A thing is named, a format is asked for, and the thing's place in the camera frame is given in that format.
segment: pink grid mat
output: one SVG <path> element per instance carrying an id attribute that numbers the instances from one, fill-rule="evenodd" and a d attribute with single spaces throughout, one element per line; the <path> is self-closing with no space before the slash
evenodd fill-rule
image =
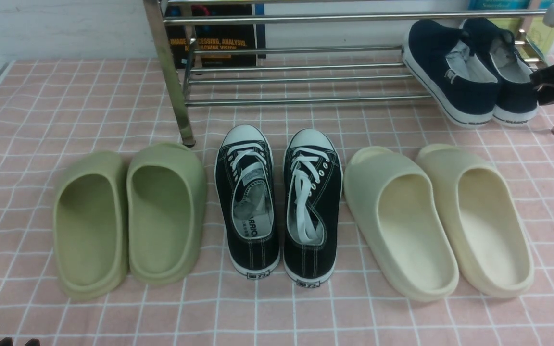
<path id="1" fill-rule="evenodd" d="M 414 89 L 420 85 L 413 80 L 376 81 L 196 88 L 194 96 L 370 95 Z M 164 90 L 155 60 L 24 61 L 5 77 L 0 86 L 0 339 L 12 336 L 24 344 L 37 337 L 47 346 L 554 346 L 554 136 L 548 131 L 554 107 L 541 108 L 523 129 L 493 123 L 479 131 L 449 124 L 434 105 L 194 108 L 194 151 L 211 186 L 193 272 L 165 287 L 146 287 L 130 276 L 107 296 L 70 302 L 57 287 L 51 251 L 53 180 L 97 149 L 129 158 L 149 144 L 178 141 Z M 380 273 L 345 203 L 330 281 L 319 289 L 301 289 L 281 265 L 264 280 L 245 280 L 228 258 L 213 184 L 217 148 L 238 124 L 255 125 L 266 134 L 275 162 L 281 162 L 292 134 L 305 127 L 330 136 L 343 162 L 369 145 L 413 156 L 431 143 L 459 145 L 491 160 L 508 180 L 527 229 L 536 264 L 533 287 L 519 298 L 501 300 L 484 297 L 461 280 L 447 299 L 409 301 Z M 279 175 L 277 179 L 278 209 L 283 210 L 283 182 Z"/>

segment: sneaker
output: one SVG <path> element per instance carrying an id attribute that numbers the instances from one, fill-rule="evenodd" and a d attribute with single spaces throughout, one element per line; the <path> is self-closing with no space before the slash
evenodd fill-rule
<path id="1" fill-rule="evenodd" d="M 470 47 L 468 33 L 433 20 L 418 20 L 405 36 L 403 62 L 455 125 L 488 123 L 499 81 Z"/>
<path id="2" fill-rule="evenodd" d="M 215 186 L 235 269 L 248 279 L 265 278 L 279 263 L 279 237 L 273 154 L 262 132 L 252 125 L 231 129 L 217 152 Z"/>
<path id="3" fill-rule="evenodd" d="M 469 33 L 476 54 L 501 83 L 493 119 L 508 126 L 524 125 L 537 114 L 532 73 L 514 46 L 510 30 L 500 29 L 485 18 L 466 19 L 461 28 Z"/>
<path id="4" fill-rule="evenodd" d="M 294 135 L 286 148 L 286 273 L 301 287 L 319 287 L 335 269 L 341 161 L 329 138 L 314 129 Z"/>

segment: white shoelace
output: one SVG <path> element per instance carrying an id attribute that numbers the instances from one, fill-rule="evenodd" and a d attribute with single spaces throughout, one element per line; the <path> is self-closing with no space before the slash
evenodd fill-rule
<path id="1" fill-rule="evenodd" d="M 254 151 L 253 148 L 259 149 L 260 153 Z M 243 174 L 241 174 L 240 177 L 237 177 L 237 164 L 245 156 L 255 156 L 262 162 L 262 164 L 266 165 L 266 155 L 264 155 L 262 147 L 257 143 L 247 143 L 232 146 L 228 150 L 227 156 L 228 161 L 230 161 L 230 168 L 232 169 L 235 179 L 237 180 L 244 176 Z"/>
<path id="2" fill-rule="evenodd" d="M 312 162 L 318 162 L 320 158 L 323 158 L 325 160 L 323 167 L 324 169 L 327 169 L 330 159 L 324 152 L 303 147 L 295 149 L 293 155 L 296 155 L 296 153 L 299 152 L 301 152 L 301 154 L 292 161 L 292 166 L 290 167 L 291 170 L 294 170 L 292 173 L 292 179 L 294 180 L 294 190 L 296 193 L 296 228 L 301 243 L 317 243 L 322 238 L 323 229 L 321 226 L 314 228 L 314 222 L 312 222 L 312 218 L 309 215 L 309 211 L 307 210 L 305 204 L 307 203 L 309 196 L 312 194 L 312 190 L 316 189 L 316 184 L 320 182 L 321 177 L 325 176 L 325 171 L 323 169 L 320 169 L 319 171 L 316 170 L 316 167 L 312 164 Z M 303 153 L 308 153 L 314 156 L 304 156 Z M 307 173 L 301 169 L 295 168 L 297 167 L 297 164 L 300 164 L 298 167 L 305 166 L 310 171 L 314 178 L 314 182 L 310 180 Z"/>

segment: green slide sandal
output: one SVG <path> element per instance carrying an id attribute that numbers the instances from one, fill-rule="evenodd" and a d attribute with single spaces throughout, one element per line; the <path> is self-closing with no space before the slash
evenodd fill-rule
<path id="1" fill-rule="evenodd" d="M 171 283 L 193 268 L 200 239 L 207 181 L 202 162 L 181 144 L 139 151 L 127 173 L 129 261 L 148 284 Z"/>
<path id="2" fill-rule="evenodd" d="M 63 291 L 99 297 L 127 274 L 126 167 L 111 151 L 89 154 L 61 176 L 53 206 L 53 249 Z"/>

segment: book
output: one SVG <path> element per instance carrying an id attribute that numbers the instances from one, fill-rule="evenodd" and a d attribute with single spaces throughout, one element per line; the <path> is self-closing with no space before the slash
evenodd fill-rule
<path id="1" fill-rule="evenodd" d="M 212 17 L 228 15 L 251 15 L 251 5 L 192 5 L 194 17 Z M 165 11 L 167 17 L 180 17 L 178 6 L 169 6 Z M 256 46 L 255 28 L 250 25 L 197 25 L 196 36 L 198 49 L 202 50 L 235 50 L 253 49 Z M 168 40 L 171 44 L 176 68 L 185 68 L 189 43 L 182 26 L 167 26 Z M 205 67 L 223 66 L 255 66 L 255 55 L 216 54 L 202 55 L 202 65 Z"/>
<path id="2" fill-rule="evenodd" d="M 547 9 L 554 0 L 543 0 L 540 9 Z M 522 10 L 529 6 L 529 0 L 470 0 L 468 9 L 471 10 Z M 520 18 L 493 19 L 500 28 L 517 33 L 521 24 Z M 542 18 L 534 18 L 529 31 L 529 39 L 536 44 L 542 53 L 548 53 L 554 41 L 554 28 L 545 26 Z"/>

